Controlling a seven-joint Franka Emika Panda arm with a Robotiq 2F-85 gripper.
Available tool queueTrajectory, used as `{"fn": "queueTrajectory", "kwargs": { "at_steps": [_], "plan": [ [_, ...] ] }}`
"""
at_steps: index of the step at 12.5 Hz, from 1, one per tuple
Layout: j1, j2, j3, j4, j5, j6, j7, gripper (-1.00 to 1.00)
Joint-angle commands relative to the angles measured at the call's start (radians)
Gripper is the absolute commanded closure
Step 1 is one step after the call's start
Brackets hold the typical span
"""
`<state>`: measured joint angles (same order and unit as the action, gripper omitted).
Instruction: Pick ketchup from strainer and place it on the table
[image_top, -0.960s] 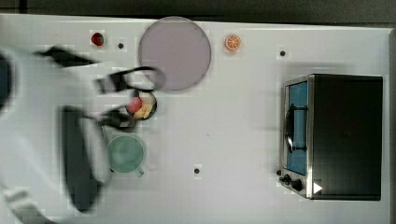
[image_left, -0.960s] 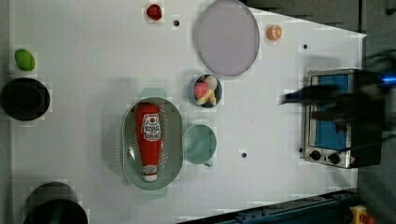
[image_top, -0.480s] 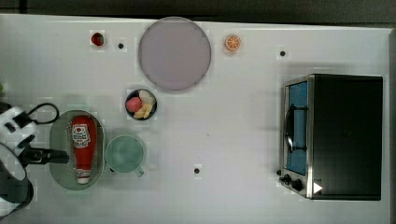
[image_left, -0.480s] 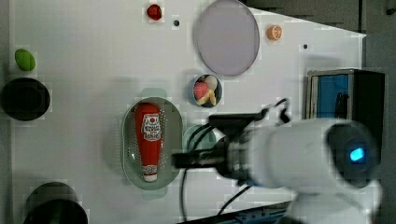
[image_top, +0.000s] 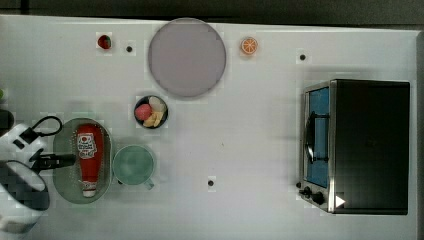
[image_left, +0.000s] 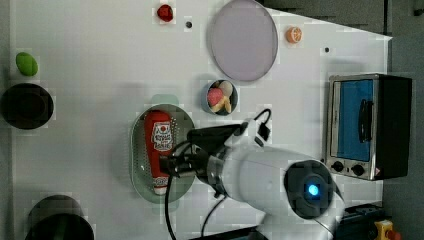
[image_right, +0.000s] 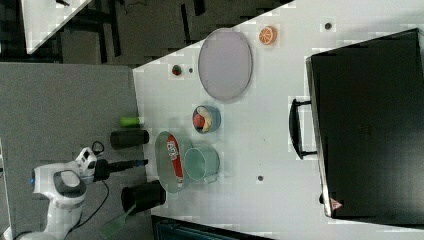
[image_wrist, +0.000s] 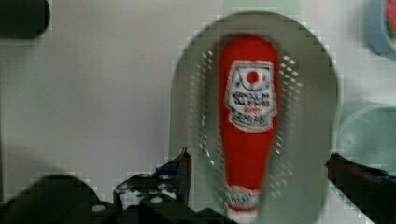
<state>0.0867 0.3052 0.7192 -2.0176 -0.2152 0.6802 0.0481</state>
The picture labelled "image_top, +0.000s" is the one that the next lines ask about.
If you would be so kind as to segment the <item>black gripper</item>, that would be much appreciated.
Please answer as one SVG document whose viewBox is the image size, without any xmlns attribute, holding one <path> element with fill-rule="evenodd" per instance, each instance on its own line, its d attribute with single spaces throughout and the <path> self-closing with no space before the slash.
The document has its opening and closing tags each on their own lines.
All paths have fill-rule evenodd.
<svg viewBox="0 0 424 240">
<path fill-rule="evenodd" d="M 31 169 L 36 173 L 40 173 L 43 170 L 51 169 L 53 166 L 55 168 L 73 166 L 76 162 L 76 155 L 43 154 L 39 150 L 29 159 L 29 162 L 32 164 Z"/>
</svg>

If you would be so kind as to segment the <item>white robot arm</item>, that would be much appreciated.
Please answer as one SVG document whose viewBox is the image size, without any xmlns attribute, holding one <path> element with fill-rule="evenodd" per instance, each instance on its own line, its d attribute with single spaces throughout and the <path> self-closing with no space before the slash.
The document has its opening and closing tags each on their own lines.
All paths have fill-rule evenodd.
<svg viewBox="0 0 424 240">
<path fill-rule="evenodd" d="M 19 124 L 1 137 L 1 240 L 22 240 L 49 209 L 41 171 L 72 166 L 75 154 L 43 154 L 42 134 Z"/>
</svg>

